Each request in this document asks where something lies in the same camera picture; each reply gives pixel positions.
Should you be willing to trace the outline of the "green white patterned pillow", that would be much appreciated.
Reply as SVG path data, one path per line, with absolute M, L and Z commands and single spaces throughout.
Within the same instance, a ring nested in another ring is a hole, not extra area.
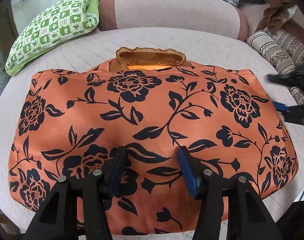
M 9 76 L 60 44 L 85 35 L 99 23 L 100 0 L 59 0 L 38 14 L 13 43 L 5 64 Z

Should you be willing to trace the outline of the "beige striped pillow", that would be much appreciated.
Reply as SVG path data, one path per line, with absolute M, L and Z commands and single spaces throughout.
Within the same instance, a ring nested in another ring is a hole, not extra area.
M 285 30 L 264 29 L 247 38 L 249 46 L 263 56 L 279 74 L 289 74 L 304 62 L 304 44 Z

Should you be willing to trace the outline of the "orange black floral garment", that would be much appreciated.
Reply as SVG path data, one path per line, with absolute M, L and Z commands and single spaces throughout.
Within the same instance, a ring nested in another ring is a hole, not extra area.
M 121 62 L 32 76 L 9 156 L 15 201 L 37 211 L 60 176 L 88 176 L 119 146 L 129 158 L 106 204 L 114 234 L 195 228 L 200 202 L 183 181 L 181 146 L 223 178 L 244 176 L 262 198 L 295 177 L 291 137 L 251 70 L 168 66 L 136 51 Z

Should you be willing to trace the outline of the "brown crumpled cloth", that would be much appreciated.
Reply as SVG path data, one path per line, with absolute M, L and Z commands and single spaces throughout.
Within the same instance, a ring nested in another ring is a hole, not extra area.
M 267 0 L 270 4 L 264 13 L 263 19 L 266 29 L 275 34 L 296 13 L 298 6 L 293 0 Z

